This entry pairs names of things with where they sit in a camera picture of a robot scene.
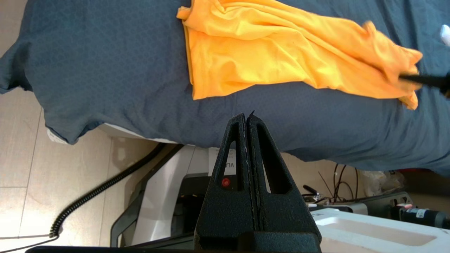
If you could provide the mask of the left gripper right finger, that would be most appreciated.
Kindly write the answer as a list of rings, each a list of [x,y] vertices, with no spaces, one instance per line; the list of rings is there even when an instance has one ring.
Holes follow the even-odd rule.
[[[246,250],[320,253],[322,236],[263,120],[246,120],[252,169],[253,223]]]

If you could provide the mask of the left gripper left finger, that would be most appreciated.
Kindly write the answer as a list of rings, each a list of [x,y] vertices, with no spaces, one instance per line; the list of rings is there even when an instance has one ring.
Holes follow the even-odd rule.
[[[195,248],[236,248],[238,238],[254,230],[249,157],[246,153],[244,114],[229,120],[207,188],[195,233]],[[223,177],[232,143],[236,145],[235,191],[223,188]]]

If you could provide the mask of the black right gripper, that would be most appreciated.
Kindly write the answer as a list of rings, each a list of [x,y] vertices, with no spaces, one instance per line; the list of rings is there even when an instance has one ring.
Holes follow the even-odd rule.
[[[450,72],[446,76],[436,75],[400,75],[400,79],[421,83],[430,87],[441,88],[445,97],[450,97]]]

